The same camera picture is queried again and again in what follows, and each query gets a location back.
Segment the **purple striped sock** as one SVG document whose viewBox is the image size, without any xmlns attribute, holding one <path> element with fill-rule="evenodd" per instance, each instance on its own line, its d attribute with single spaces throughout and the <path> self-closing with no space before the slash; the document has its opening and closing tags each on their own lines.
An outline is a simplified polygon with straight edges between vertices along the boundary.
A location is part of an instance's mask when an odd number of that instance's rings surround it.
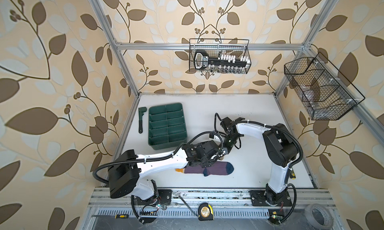
<svg viewBox="0 0 384 230">
<path fill-rule="evenodd" d="M 187 167 L 184 169 L 176 169 L 176 172 L 183 174 L 200 174 L 204 177 L 212 176 L 228 176 L 234 171 L 234 166 L 229 162 L 216 162 L 213 166 L 202 168 L 200 166 Z"/>
</svg>

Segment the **green divided organizer tray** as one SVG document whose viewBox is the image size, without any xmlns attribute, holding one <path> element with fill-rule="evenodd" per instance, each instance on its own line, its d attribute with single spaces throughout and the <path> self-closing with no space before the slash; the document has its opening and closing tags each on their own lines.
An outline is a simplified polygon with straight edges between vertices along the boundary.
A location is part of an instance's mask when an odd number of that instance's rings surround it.
<svg viewBox="0 0 384 230">
<path fill-rule="evenodd" d="M 148 144 L 155 151 L 175 148 L 188 138 L 180 102 L 150 107 L 148 127 Z"/>
</svg>

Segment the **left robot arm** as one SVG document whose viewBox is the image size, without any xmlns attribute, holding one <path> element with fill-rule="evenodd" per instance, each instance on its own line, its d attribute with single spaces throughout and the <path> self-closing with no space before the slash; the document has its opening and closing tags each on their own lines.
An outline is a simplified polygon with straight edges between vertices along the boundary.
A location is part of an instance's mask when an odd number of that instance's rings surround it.
<svg viewBox="0 0 384 230">
<path fill-rule="evenodd" d="M 188 167 L 211 167 L 225 154 L 225 137 L 217 132 L 203 132 L 174 151 L 155 155 L 136 155 L 134 150 L 124 152 L 116 161 L 97 167 L 93 177 L 109 186 L 110 198 L 129 194 L 148 200 L 157 197 L 156 182 L 141 182 L 155 173 Z"/>
</svg>

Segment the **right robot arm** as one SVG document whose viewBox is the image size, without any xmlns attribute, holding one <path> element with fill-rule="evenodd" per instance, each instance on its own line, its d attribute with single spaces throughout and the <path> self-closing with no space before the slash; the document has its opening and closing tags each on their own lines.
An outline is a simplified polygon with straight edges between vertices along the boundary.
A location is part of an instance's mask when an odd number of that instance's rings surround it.
<svg viewBox="0 0 384 230">
<path fill-rule="evenodd" d="M 264 141 L 268 157 L 272 161 L 271 177 L 266 185 L 266 196 L 270 202 L 279 199 L 288 188 L 289 172 L 303 159 L 303 149 L 299 141 L 291 135 L 285 125 L 265 125 L 244 118 L 219 119 L 224 129 L 225 155 L 229 154 L 243 136 L 259 138 Z"/>
</svg>

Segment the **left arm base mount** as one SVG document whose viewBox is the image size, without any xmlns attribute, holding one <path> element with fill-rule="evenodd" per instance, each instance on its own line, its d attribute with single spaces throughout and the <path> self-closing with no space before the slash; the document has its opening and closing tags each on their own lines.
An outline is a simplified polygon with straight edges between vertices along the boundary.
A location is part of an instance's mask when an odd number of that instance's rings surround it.
<svg viewBox="0 0 384 230">
<path fill-rule="evenodd" d="M 166 210 L 172 201 L 172 190 L 158 190 L 147 200 L 131 196 L 131 208 L 134 216 L 141 224 L 152 223 L 159 216 L 160 210 Z"/>
</svg>

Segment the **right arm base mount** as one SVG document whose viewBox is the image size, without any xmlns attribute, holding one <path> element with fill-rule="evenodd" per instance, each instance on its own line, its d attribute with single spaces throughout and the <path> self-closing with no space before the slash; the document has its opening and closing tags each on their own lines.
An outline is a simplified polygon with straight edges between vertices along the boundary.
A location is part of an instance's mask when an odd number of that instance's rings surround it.
<svg viewBox="0 0 384 230">
<path fill-rule="evenodd" d="M 253 207 L 274 207 L 269 209 L 268 221 L 272 225 L 282 225 L 293 213 L 297 203 L 297 191 L 293 189 L 293 196 L 288 189 L 276 194 L 272 190 L 249 191 Z"/>
</svg>

